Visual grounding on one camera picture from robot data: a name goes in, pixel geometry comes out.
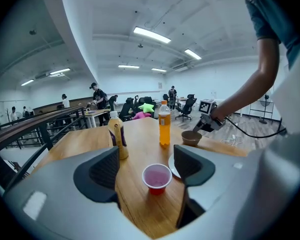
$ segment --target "white plate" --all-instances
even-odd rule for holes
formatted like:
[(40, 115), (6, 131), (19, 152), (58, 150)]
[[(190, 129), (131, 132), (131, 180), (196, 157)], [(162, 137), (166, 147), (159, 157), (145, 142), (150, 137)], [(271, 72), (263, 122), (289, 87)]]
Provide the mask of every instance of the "white plate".
[(179, 179), (181, 179), (181, 177), (180, 177), (180, 175), (179, 175), (179, 172), (177, 171), (177, 169), (176, 169), (176, 167), (175, 167), (175, 157), (174, 157), (174, 154), (172, 154), (172, 155), (169, 157), (168, 165), (169, 165), (169, 168), (170, 168), (171, 172), (172, 172), (176, 177), (178, 177)]

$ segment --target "brown bowl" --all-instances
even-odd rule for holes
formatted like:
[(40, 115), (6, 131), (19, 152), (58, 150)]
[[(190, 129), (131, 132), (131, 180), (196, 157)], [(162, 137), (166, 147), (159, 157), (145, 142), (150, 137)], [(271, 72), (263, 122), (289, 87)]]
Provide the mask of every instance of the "brown bowl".
[(202, 138), (202, 135), (192, 130), (185, 130), (181, 133), (183, 143), (189, 146), (196, 146)]

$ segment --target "gray t-shirt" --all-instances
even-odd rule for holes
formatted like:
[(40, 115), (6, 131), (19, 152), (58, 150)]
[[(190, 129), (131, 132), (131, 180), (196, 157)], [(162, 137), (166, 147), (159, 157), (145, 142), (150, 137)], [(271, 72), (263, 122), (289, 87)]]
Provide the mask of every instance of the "gray t-shirt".
[(289, 68), (300, 51), (300, 36), (276, 0), (245, 0), (257, 39), (271, 38), (287, 49)]

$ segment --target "plastic bottle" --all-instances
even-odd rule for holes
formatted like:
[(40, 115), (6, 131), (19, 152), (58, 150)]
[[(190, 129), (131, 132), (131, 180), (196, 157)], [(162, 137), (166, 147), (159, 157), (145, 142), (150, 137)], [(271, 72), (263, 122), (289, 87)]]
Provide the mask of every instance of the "plastic bottle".
[(160, 144), (165, 146), (170, 144), (170, 124), (171, 112), (167, 106), (167, 101), (161, 101), (159, 109), (159, 130), (160, 130)]
[(113, 146), (119, 148), (120, 159), (126, 159), (129, 156), (127, 143), (125, 140), (124, 125), (120, 118), (118, 118), (117, 111), (110, 112), (111, 119), (108, 122), (108, 129), (111, 135)]

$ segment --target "pink object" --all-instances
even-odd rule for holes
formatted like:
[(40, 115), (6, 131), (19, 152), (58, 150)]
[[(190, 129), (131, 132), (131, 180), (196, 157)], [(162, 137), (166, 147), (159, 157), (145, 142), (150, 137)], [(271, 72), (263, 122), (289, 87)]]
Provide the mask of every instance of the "pink object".
[(135, 120), (135, 119), (148, 118), (148, 117), (151, 117), (151, 114), (149, 114), (149, 113), (143, 113), (141, 111), (141, 112), (136, 113), (136, 115), (132, 119)]
[(160, 163), (147, 166), (142, 173), (142, 181), (153, 195), (162, 194), (172, 180), (171, 170)]

